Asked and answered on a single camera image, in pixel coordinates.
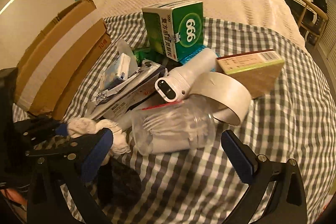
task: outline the bed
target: bed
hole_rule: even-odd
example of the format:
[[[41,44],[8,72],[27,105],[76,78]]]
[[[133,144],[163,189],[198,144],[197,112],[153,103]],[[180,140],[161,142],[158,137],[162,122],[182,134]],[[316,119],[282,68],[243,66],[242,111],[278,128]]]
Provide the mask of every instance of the bed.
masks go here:
[[[94,0],[112,43],[86,76],[64,117],[83,116],[102,72],[117,56],[115,43],[146,46],[141,7],[165,0]],[[321,213],[335,178],[336,117],[327,81],[305,49],[305,42],[284,0],[202,0],[204,44],[220,56],[275,49],[285,60],[270,94],[251,101],[240,127],[219,125],[212,147],[164,155],[141,156],[129,135],[131,153],[117,158],[139,173],[144,192],[131,210],[103,208],[112,223],[222,223],[244,194],[232,165],[220,149],[220,133],[232,129],[256,154],[285,162],[295,158],[304,182],[308,223]],[[14,106],[14,120],[26,117]],[[55,138],[48,147],[58,141]],[[94,184],[88,186],[97,199]],[[71,196],[64,196],[81,219]],[[265,208],[266,192],[253,220]]]

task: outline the blue gripper pad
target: blue gripper pad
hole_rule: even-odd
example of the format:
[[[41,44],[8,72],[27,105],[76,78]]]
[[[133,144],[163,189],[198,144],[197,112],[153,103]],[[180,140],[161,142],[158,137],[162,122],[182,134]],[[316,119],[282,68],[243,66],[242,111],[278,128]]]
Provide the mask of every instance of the blue gripper pad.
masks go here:
[[[222,133],[220,138],[222,148],[236,170],[241,182],[251,185],[253,182],[253,166],[236,143],[240,142],[240,140],[234,135],[236,137],[235,141],[230,134],[234,135],[230,129]]]
[[[112,131],[108,128],[103,128],[102,130],[105,133],[81,165],[81,180],[84,183],[90,182],[95,178],[101,163],[113,144]]]
[[[55,134],[60,136],[68,136],[68,125],[66,123],[60,123],[59,127],[55,129]]]

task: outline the cardboard box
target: cardboard box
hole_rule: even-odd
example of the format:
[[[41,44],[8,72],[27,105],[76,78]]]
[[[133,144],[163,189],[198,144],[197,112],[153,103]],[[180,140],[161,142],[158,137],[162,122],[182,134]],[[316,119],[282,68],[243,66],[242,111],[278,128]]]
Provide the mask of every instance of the cardboard box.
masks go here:
[[[47,24],[19,61],[14,102],[33,115],[52,116],[56,109],[60,118],[109,44],[93,1],[70,5]]]
[[[177,0],[142,8],[150,46],[179,61],[203,45],[203,2]]]
[[[218,57],[217,62],[226,75],[248,89],[253,99],[274,89],[275,80],[285,63],[275,50]]]
[[[89,73],[91,68],[94,66],[98,58],[105,51],[105,49],[111,44],[111,38],[107,33],[98,40],[94,45],[89,54],[84,58],[83,62],[80,64],[76,72],[71,77],[66,88],[59,97],[55,109],[52,112],[52,117],[55,120],[62,120],[74,95],[76,94],[80,84],[83,79]]]

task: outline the screw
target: screw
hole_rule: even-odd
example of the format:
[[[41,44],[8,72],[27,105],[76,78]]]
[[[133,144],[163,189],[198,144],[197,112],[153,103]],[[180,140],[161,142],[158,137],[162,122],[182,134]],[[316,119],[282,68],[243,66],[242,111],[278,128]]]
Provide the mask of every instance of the screw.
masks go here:
[[[267,157],[265,155],[259,155],[258,156],[258,159],[262,162],[266,161],[267,160]]]
[[[39,158],[39,159],[37,160],[37,163],[38,163],[38,164],[42,164],[42,163],[44,163],[44,158],[42,158],[42,157]]]
[[[68,160],[74,160],[76,158],[76,154],[71,153],[68,155]]]
[[[296,160],[294,160],[294,159],[289,159],[289,163],[290,163],[291,165],[295,166],[295,165],[296,165]]]

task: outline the printed label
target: printed label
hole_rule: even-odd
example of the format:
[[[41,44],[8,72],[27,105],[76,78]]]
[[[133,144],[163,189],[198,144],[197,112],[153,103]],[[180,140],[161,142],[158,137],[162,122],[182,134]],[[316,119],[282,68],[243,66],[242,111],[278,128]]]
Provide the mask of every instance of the printed label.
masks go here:
[[[164,41],[166,56],[176,60],[174,33],[170,14],[161,14],[161,32]]]
[[[252,66],[258,63],[263,63],[264,60],[259,54],[247,54],[242,56],[235,56],[231,58],[224,58],[220,60],[225,70],[236,70],[248,66]]]
[[[181,35],[180,33],[174,34],[174,42],[179,43],[181,41]]]
[[[280,59],[280,56],[276,52],[261,52],[259,55],[264,59],[265,62]]]
[[[104,39],[103,42],[101,42],[101,43],[99,44],[99,48],[100,48],[100,49],[104,48],[106,44],[107,44],[107,40]]]
[[[180,34],[180,44],[183,47],[194,45],[202,30],[202,20],[198,14],[187,14],[181,21],[178,32]]]
[[[156,91],[155,82],[158,78],[159,74],[154,76],[146,83],[142,84],[134,92],[118,100],[114,105],[111,106],[104,116],[108,117],[108,119],[117,119],[119,116],[125,114],[130,106],[141,102]]]

